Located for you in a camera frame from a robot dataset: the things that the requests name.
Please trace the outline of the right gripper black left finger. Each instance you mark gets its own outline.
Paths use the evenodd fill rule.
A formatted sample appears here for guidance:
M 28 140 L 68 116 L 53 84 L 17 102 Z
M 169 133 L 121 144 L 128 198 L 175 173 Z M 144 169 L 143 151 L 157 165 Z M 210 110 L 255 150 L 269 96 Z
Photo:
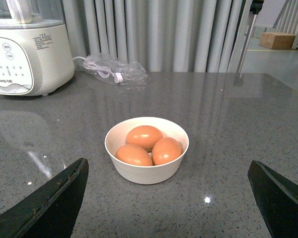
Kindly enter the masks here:
M 88 173 L 88 160 L 80 158 L 0 214 L 0 238 L 71 237 Z

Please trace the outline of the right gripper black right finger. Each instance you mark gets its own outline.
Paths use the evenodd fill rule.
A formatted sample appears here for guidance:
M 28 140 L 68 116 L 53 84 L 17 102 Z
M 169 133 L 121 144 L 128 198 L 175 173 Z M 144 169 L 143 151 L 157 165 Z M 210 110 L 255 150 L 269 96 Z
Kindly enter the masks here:
M 248 179 L 271 237 L 298 238 L 298 185 L 254 160 Z

